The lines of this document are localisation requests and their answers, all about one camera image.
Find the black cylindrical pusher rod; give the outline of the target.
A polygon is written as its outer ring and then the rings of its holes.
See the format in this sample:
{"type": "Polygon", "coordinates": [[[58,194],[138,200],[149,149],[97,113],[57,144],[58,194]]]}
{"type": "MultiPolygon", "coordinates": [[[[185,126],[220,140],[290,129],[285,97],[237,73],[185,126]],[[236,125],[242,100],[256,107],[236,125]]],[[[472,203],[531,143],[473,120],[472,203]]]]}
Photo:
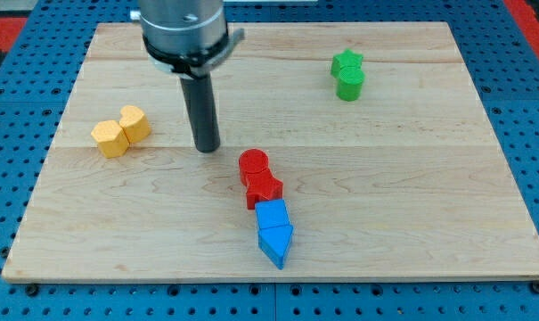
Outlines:
{"type": "Polygon", "coordinates": [[[220,135],[211,77],[181,78],[180,83],[194,145],[199,152],[214,152],[220,145],[220,135]]]}

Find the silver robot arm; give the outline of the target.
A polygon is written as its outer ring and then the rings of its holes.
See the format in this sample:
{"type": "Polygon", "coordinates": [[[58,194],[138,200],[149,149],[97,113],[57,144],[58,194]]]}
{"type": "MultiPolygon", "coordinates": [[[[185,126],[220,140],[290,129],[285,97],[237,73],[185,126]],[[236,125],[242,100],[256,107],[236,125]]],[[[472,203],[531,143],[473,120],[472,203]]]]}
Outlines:
{"type": "Polygon", "coordinates": [[[220,145],[212,70],[245,38],[230,32],[222,0],[138,0],[130,19],[142,27],[153,64],[180,78],[193,142],[199,152],[220,145]]]}

